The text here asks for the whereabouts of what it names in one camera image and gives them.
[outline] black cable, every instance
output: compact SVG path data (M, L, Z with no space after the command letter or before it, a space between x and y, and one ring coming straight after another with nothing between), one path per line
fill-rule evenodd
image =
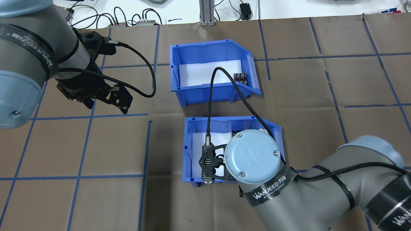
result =
M137 22L134 21L134 20L127 20L127 22L128 22L131 26L137 25Z
M111 14L109 14L109 13L102 13L102 14L104 14L104 15L109 15L109 16L111 17L111 19L113 20L113 23L115 23L115 19L114 19L114 17L113 17Z
M60 72L81 72L81 73L87 73L87 74L96 75L96 76L98 76L98 77L100 77L100 78L103 78L103 79L106 79L106 80L108 80L108 81L112 81L112 82L114 82L114 83L118 83L118 84L121 84L121 85L123 85L123 86L125 86L125 87L127 87L127 88L130 88L131 90L137 92L138 94L140 94L140 95L142 95L142 96L144 96L144 97L146 97L146 98L152 98L152 97L155 95L155 93L156 93L156 81L155 81L155 75L154 75L153 68L151 67L151 64L147 61L147 59L146 59L140 52L138 52L138 51L135 50L134 48L130 47L128 44L125 44L125 43L122 43L122 42L118 42L118 44L116 44L116 46L122 46L122 47L125 47L125 48L127 48L127 49L130 49L131 51L133 51L134 53L136 53L138 56L140 56L140 57L144 60L144 62L147 64L148 68L150 69L151 77L152 77L152 81L153 81L153 83L152 83L152 85L153 85L153 91L152 91L152 93L151 93L150 95L143 93L142 91L140 91L139 89L137 89L137 88L134 87L133 85L130 85L130 84L125 83L125 82L123 82L123 81L120 81L120 80L118 80L118 79L111 78L111 77L109 77L109 76L106 76L106 75L103 75L103 74L100 74L100 73L97 73L97 72L93 72L93 71L89 71L89 70L85 70L85 69L79 69L79 68L61 68L61 69L60 69Z
M214 6L214 11L215 11L215 13L216 13L217 16L218 16L218 20L216 20L216 21L220 21L220 15L218 14L217 10L215 9L215 6Z
M140 17L140 15L139 14L134 14L132 17L131 17L131 21L134 21L134 17L135 16L138 16L139 17L139 19L140 19L140 21L141 21L141 17Z
M157 11L155 11L155 10L153 10L153 9L149 9L148 11L145 12L145 15L144 15L145 18L147 19L147 13L150 12L150 11L152 11L152 12L154 12L154 13L157 14L158 18L160 19L160 24L163 25L163 22L161 21L160 15L157 13Z
M367 168L367 167L385 167L385 168L395 170L401 174L408 173L406 170L403 170L402 168L399 168L392 164L381 163L381 162L367 162L367 163L356 164L350 167L332 171L331 173L326 173L326 174L313 176L313 177L303 177L303 176L297 175L297 179L301 181L308 181L308 182L317 181L317 180L326 179L328 177L341 175L341 174L348 173L348 172L351 172L357 169L362 169L362 168Z
M108 16L106 15L106 13L104 13L104 14L100 14L99 17L97 18L96 29L99 28L98 25L99 25L99 19L100 19L101 16L105 16L106 18L108 18L109 21L110 21L110 25L113 25L113 21L110 19L110 17L108 17Z
M251 112L251 114L253 114L257 120L263 125L263 127L267 130L268 134L274 139L274 135L271 132L271 129L268 127L268 125L264 122L263 119L261 119L261 117L254 111L254 109L248 104L247 100L245 99L244 95L242 94L242 92L240 91L240 89L238 88L236 82L234 81L234 79L231 77L231 75L222 67L216 67L212 73L211 76L211 82L210 82L210 97L208 99L208 119L207 119L207 135L210 135L210 120L211 120L211 100L212 100L212 86L213 86L213 82L214 82L214 77L215 77L215 73L220 70L222 72L224 72L224 74L227 76L227 78L230 79L231 83L233 84L235 90L237 91L238 95L240 96L242 102L245 104L245 106L247 107L247 109Z
M80 6L89 7L89 8L91 8L91 9L93 9L94 11L96 11L96 14L93 15L93 16L87 17L87 18L85 18L85 19L83 19L83 20L80 20L80 21L76 22L75 24L72 24L71 22L69 22L70 27L72 27L72 28L74 28L74 29L76 29L76 30L84 30L84 29L87 29L87 28L89 28L90 26L92 26L92 25L97 21L97 16L98 16L98 14L99 14L94 7L89 6L89 5L75 5L75 6L72 6L72 7L80 7ZM88 20L88 19L90 19L90 18L92 18L92 17L96 17L96 18L94 19L93 23L91 23L90 25L88 25L88 26L86 26L86 27L84 27L84 28L75 28L75 27L74 27L75 25L77 25L77 24L79 24L79 23L81 23L81 22L83 22L83 21L85 21L85 20Z
M79 2L84 2L84 0L83 0L83 1L77 1L76 3L74 3L74 4L69 8L69 11L72 10L73 7L75 7Z
M96 14L96 15L87 17L87 18L85 18L85 19L83 19L83 20L80 20L80 21L76 22L75 24L70 24L70 26L71 26L72 28L76 29L76 30L84 30L84 29L87 29L87 28L89 28L90 26L92 26L92 25L97 21L97 16L99 16L99 15ZM88 25L88 26L86 26L86 27L84 27L84 28L75 28L75 27L74 27L75 25L77 25L77 24L79 24L79 23L81 23L81 22L83 22L83 21L85 21L85 20L88 20L88 19L90 19L90 18L92 18L92 17L96 17L96 18L94 19L93 23L91 23L90 25Z
M115 15L115 10L116 10L116 9L120 9L120 11L123 13L123 16L124 16L124 21L125 21L126 26L127 26L127 18L126 18L126 14L124 13L123 9L121 9L120 7L114 7L114 18L115 18L115 22L117 22L117 25L118 25L117 16Z
M260 0L258 0L258 20L261 19L261 8L260 8Z
M144 9L144 10L141 12L141 17L143 17L143 19L144 19L144 12L145 12L146 10L150 10L150 9L154 10L153 8L147 8L147 9Z
M230 2L231 8L232 8L233 10L235 10L235 11L240 15L240 17L239 17L236 21L240 20L241 14L233 7L233 5L231 4L231 0L229 0L229 2Z
M214 5L215 7L220 5L224 0L221 0L221 2L219 2L217 5Z

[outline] blue plastic bin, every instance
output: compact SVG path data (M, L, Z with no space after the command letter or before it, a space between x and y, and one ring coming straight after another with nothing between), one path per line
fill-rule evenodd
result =
M170 85L171 91L176 93L181 106L186 107L187 104L208 102L210 84L181 87L179 65L230 60L241 60L242 72L247 75L248 86L237 82L243 95L245 97L251 94L261 96L254 65L254 57L251 52L233 40L226 39L212 42L171 45ZM213 102L230 101L233 103L236 99L240 99L240 96L231 83L217 83L213 85Z
M284 146L282 142L281 127L275 123L263 119L268 127L274 134L275 140L280 148L281 155L285 159ZM236 116L236 117L212 117L210 121L210 132L217 133L231 133L233 130L244 129L263 129L262 124L254 116ZM196 149L196 153L200 150L201 145L193 147L193 133L206 132L207 130L207 117L188 117L184 122L184 146L183 146L183 158L182 158L182 181L190 182L193 186L198 187L203 181L201 175L193 176L193 166L199 167L199 156L193 159L193 148ZM211 142L215 144L216 140L213 140L211 136ZM215 180L215 183L226 182L223 180Z

